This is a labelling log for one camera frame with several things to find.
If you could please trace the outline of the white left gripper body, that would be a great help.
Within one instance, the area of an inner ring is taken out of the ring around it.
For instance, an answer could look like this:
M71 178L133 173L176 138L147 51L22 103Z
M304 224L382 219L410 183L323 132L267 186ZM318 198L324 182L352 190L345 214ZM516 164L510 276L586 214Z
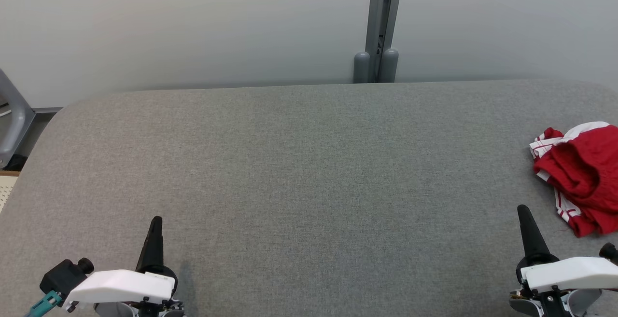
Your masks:
M170 301L177 278L125 269L97 271L72 289L66 303L153 303Z

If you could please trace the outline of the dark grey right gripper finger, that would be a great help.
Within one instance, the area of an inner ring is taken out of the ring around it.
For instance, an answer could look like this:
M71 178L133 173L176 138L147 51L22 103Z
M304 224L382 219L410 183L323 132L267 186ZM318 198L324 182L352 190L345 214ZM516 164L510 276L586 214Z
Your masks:
M554 256L550 253L530 209L526 205L518 205L517 216L526 260L553 260Z

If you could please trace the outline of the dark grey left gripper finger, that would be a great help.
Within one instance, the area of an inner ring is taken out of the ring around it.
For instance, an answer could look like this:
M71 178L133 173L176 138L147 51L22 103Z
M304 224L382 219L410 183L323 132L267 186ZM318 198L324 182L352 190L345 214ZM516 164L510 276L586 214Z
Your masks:
M155 216L140 252L136 271L156 273L164 266L163 218Z

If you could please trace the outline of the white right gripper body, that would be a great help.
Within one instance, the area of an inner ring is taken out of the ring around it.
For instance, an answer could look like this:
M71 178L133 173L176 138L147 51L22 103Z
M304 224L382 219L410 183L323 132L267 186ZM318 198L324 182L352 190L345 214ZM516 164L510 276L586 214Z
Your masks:
M576 256L558 262L517 269L521 284L544 293L560 290L618 289L618 265L594 256Z

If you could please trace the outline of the red jersey with black numbers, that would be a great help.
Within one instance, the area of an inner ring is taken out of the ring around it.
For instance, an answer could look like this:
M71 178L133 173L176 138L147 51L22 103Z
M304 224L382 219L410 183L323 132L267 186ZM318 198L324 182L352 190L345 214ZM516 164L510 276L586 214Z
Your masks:
M548 144L552 139L562 137L564 134L554 128L547 128L542 134L538 135L529 145L533 160L535 161L539 156L539 152L533 152L533 149L540 148L543 144ZM565 194L559 192L552 184L550 185L554 188L558 215L565 220L575 236L583 237L593 233L607 235L618 232L618 214L602 212L587 207L578 207L578 205L567 199Z

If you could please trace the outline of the beige perforated seat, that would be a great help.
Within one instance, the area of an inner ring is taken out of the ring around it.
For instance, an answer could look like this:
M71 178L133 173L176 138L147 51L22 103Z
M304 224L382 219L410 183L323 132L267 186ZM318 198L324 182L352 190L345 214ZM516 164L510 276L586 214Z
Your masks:
M3 207L6 205L19 176L19 171L0 170L0 212L2 212Z

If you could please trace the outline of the grey curved metal frame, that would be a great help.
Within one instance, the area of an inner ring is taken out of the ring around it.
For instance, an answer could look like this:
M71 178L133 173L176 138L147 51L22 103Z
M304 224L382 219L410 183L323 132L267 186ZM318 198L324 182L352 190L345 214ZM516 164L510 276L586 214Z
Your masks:
M9 161L26 137L35 115L55 114L62 108L31 108L2 69L0 69L0 97L7 101L11 110L11 120L6 132L0 134L0 169L3 169L9 165Z

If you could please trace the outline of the grey cylindrical post foot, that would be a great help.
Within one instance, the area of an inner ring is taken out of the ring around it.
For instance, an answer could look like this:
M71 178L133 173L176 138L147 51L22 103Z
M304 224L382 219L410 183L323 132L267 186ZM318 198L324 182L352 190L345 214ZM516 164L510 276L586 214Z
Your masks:
M389 49L384 50L380 58L377 82L378 83L395 82L398 62L399 62L399 51L397 51L394 48L389 48Z
M359 52L353 58L353 83L370 83L369 66L371 55L367 52Z

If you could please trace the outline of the grey metal partition post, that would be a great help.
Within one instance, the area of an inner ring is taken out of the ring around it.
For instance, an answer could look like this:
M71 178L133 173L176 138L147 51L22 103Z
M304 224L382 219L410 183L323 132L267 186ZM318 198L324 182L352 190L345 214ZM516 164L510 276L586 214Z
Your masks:
M371 83L377 82L383 51L394 48L393 38L399 3L400 0L369 0L364 52L371 55L369 66Z

